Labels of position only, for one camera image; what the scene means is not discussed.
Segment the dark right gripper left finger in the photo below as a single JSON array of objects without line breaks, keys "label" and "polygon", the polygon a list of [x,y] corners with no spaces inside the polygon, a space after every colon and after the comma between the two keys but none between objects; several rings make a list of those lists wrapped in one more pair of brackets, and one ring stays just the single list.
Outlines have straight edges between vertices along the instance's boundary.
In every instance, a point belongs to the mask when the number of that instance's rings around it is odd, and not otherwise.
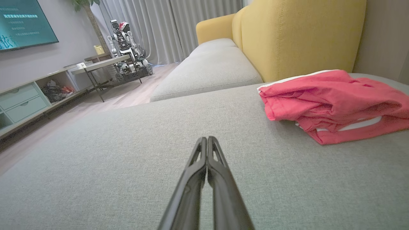
[{"label": "dark right gripper left finger", "polygon": [[159,230],[198,230],[201,192],[205,184],[207,139],[200,137],[168,203]]}]

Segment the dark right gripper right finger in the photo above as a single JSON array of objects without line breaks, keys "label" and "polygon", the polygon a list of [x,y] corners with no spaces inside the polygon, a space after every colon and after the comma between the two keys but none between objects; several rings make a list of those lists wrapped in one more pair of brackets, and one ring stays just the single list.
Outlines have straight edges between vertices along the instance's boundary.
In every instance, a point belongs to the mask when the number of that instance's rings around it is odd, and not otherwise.
[{"label": "dark right gripper right finger", "polygon": [[207,139],[207,179],[213,189],[215,230],[254,230],[254,224],[216,137]]}]

